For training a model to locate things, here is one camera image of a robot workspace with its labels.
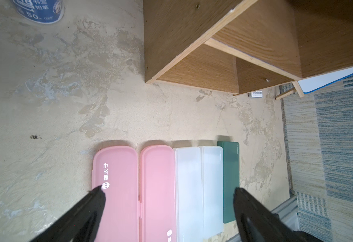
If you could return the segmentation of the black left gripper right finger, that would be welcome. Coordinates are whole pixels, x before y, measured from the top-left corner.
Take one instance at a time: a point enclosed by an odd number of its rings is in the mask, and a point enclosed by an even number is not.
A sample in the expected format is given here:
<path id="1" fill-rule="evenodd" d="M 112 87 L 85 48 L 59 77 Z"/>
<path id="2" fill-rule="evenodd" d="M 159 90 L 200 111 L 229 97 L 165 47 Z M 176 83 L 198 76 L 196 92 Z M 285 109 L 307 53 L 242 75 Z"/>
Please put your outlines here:
<path id="1" fill-rule="evenodd" d="M 291 231 L 244 188 L 235 188 L 233 206 L 242 242 L 319 242 L 303 231 Z"/>

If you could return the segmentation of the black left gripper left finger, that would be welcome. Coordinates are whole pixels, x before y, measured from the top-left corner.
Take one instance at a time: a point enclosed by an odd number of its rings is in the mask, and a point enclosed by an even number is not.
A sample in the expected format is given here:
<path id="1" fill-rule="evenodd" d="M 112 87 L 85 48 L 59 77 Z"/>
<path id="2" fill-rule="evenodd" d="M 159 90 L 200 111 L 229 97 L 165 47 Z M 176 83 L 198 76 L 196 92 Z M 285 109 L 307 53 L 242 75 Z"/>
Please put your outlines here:
<path id="1" fill-rule="evenodd" d="M 101 186 L 94 188 L 33 242 L 94 242 L 106 203 Z"/>

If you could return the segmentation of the pink pencil case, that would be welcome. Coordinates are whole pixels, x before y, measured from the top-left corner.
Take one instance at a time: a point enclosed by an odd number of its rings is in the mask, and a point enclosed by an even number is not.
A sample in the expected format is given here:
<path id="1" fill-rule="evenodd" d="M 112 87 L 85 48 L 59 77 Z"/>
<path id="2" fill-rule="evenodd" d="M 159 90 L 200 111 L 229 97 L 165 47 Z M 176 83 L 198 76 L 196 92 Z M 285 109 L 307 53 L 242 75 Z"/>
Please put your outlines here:
<path id="1" fill-rule="evenodd" d="M 175 153 L 152 145 L 140 154 L 140 241 L 175 242 Z"/>
<path id="2" fill-rule="evenodd" d="M 107 147 L 93 159 L 92 188 L 101 186 L 106 202 L 96 242 L 139 241 L 138 157 L 129 146 Z"/>

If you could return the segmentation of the green pencil case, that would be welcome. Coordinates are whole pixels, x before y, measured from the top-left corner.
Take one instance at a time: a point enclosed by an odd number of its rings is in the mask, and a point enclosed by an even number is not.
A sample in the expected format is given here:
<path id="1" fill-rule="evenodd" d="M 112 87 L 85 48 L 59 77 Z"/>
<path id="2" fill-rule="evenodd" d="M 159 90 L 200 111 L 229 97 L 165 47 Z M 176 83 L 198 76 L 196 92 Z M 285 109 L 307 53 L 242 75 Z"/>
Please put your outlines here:
<path id="1" fill-rule="evenodd" d="M 223 222 L 235 221 L 233 206 L 235 188 L 240 186 L 240 145 L 238 142 L 218 141 L 223 151 Z"/>

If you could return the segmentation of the wooden three-tier shelf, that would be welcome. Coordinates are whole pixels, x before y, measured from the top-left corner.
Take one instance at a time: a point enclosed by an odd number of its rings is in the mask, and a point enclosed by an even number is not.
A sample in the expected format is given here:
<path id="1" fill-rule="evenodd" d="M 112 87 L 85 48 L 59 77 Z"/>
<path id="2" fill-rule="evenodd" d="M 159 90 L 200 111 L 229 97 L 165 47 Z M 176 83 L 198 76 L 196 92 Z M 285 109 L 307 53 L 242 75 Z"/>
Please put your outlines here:
<path id="1" fill-rule="evenodd" d="M 353 67 L 353 1 L 144 1 L 145 81 L 234 95 Z"/>

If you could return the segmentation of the clear pencil tube blue label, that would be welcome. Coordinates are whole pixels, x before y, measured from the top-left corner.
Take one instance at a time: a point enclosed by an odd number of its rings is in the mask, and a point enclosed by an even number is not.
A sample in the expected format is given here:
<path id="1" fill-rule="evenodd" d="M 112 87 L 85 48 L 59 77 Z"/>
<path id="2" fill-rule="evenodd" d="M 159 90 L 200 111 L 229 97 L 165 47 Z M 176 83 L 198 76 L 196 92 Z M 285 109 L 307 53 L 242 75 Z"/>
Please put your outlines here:
<path id="1" fill-rule="evenodd" d="M 53 24 L 64 15 L 62 0 L 12 0 L 17 12 L 24 18 L 41 24 Z"/>

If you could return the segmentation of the white calculator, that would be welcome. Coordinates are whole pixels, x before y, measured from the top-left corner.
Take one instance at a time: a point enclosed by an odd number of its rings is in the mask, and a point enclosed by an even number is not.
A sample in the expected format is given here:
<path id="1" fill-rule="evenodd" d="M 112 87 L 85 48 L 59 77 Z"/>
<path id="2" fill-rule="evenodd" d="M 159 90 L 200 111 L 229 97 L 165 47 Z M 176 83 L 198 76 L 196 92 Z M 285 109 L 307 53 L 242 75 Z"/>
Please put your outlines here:
<path id="1" fill-rule="evenodd" d="M 248 94 L 248 97 L 250 98 L 262 98 L 263 97 L 263 92 L 262 91 L 253 91 Z"/>

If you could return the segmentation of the wooden easel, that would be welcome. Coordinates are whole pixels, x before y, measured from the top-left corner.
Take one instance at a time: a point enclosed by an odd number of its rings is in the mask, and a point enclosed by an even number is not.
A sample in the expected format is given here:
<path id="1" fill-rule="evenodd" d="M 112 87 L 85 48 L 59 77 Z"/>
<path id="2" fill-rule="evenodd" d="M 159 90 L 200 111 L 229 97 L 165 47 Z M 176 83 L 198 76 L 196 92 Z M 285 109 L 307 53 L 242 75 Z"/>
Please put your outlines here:
<path id="1" fill-rule="evenodd" d="M 292 95 L 294 93 L 297 93 L 300 98 L 305 97 L 305 93 L 303 92 L 302 88 L 300 87 L 300 84 L 298 81 L 292 82 L 293 87 L 283 93 L 280 93 L 275 97 L 276 100 L 281 100 L 289 95 Z"/>

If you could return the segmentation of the small whiteboard blue frame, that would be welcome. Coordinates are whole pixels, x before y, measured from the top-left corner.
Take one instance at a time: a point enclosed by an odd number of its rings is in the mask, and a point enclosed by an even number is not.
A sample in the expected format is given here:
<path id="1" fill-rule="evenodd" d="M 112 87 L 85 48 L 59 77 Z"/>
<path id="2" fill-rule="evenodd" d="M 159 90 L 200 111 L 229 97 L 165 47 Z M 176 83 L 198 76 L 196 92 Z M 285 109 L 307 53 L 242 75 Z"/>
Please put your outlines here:
<path id="1" fill-rule="evenodd" d="M 305 78 L 298 81 L 298 84 L 303 93 L 308 94 L 351 76 L 353 76 L 353 67 Z"/>

